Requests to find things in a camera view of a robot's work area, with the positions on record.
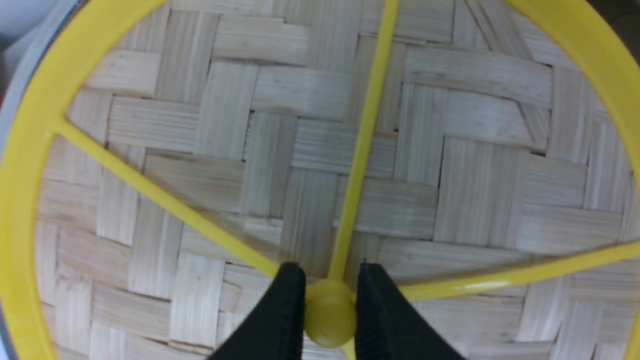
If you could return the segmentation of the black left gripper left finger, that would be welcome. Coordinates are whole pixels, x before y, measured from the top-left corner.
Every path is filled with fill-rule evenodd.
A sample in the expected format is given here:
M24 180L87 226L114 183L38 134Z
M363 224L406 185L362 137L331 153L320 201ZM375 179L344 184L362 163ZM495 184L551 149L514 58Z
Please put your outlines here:
M306 274L286 262L263 297L210 360L300 360L304 348Z

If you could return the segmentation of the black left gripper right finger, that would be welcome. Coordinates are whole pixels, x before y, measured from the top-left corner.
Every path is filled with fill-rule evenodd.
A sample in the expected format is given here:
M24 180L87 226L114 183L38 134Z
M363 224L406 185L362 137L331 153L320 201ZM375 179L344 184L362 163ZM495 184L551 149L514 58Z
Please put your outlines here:
M403 296L381 264L359 266L357 360L462 360Z

